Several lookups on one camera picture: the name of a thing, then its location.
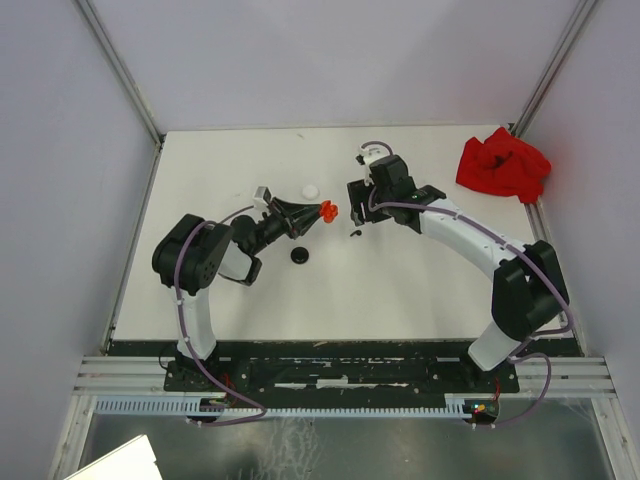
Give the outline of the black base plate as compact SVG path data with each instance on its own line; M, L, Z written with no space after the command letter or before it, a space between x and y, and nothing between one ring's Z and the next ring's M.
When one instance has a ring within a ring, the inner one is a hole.
M464 356L468 341L221 341L200 363L177 354L168 365L168 391L205 391L212 375L241 393L270 389L408 387L425 393L517 393L515 367L481 372Z

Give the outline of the red cloth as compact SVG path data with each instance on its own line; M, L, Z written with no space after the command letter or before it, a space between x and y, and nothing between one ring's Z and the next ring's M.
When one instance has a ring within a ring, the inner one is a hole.
M517 197L533 204L544 191L551 163L535 147L499 127L484 141L470 138L459 161L456 183L472 191Z

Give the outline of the orange earbud charging case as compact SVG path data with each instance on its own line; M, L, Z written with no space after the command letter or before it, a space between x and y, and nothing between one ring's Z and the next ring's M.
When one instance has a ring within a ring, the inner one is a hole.
M319 215L322 217L325 223L332 223L339 214L338 206L332 203L330 200L323 201Z

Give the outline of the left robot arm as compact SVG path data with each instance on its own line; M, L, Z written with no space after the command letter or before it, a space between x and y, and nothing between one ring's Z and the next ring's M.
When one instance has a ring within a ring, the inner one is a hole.
M244 207L220 222L184 215L159 242L152 270L172 293L178 328L178 352L192 359L187 379L209 390L221 378L220 364L209 357L217 346L209 289L218 276L252 285L262 268L258 254L279 238L296 240L318 221L335 220L338 208L330 201L297 204L277 197L262 202L260 220Z

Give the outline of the left aluminium frame post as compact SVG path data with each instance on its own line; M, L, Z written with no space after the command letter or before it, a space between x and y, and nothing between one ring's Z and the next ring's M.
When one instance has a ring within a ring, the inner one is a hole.
M142 122L152 141L156 145L161 145L164 140L164 134L153 119L150 108L145 104L126 62L117 51L106 25L100 18L96 5L89 0L73 0L72 3L97 42L102 55L115 75L117 83L123 89L138 119Z

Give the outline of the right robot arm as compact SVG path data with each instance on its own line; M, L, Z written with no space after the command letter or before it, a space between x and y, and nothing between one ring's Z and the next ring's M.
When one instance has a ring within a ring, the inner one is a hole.
M543 240L514 240L466 215L441 190L417 186L396 154L374 149L356 161L364 177L347 185L355 225L392 219L449 247L491 280L491 321L458 368L463 386L483 390L494 381L496 367L567 312L569 296L555 249Z

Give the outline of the right aluminium frame post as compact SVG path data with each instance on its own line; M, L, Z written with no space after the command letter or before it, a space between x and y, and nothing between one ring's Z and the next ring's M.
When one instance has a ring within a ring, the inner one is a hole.
M580 0L577 2L520 116L510 126L510 133L515 137L522 138L529 130L554 82L586 31L600 4L601 1L599 0Z

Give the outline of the aluminium front rail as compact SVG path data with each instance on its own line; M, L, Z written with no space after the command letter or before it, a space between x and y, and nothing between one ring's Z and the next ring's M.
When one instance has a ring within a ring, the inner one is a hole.
M604 359L598 357L554 358L546 396L563 398L614 398L617 392ZM541 359L516 366L517 392L501 390L506 398L532 398L545 383ZM75 381L77 395L167 396L165 371L152 357L86 357Z

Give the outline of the black earbud charging case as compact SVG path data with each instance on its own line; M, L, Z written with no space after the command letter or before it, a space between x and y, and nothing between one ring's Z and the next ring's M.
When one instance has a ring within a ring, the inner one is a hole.
M309 250L305 247L302 246L298 246L295 247L291 250L290 252L290 258L292 260L292 262L296 265L302 265L305 264L309 258L310 258L310 253Z

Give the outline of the aluminium frame post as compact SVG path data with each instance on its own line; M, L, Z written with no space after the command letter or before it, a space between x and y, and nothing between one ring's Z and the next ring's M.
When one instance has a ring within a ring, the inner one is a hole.
M600 4L601 1L599 0L580 0L577 2L520 116L510 126L510 133L515 137L522 138L529 130L554 82L586 31Z
M150 108L145 104L126 62L117 51L106 25L100 18L96 5L89 0L73 0L72 3L97 42L102 55L115 75L117 83L123 89L138 119L142 122L152 141L156 145L161 145L164 140L164 134L153 119Z

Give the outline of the white earbud charging case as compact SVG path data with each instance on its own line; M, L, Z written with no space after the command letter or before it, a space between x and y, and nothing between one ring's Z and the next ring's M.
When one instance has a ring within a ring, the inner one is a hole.
M317 200L320 196L320 190L315 185L305 185L301 190L301 195L305 200Z

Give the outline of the white paper sheet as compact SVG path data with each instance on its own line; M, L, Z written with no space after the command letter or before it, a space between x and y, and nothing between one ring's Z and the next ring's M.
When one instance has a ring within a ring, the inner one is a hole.
M162 480L147 435L138 435L66 476L74 480Z

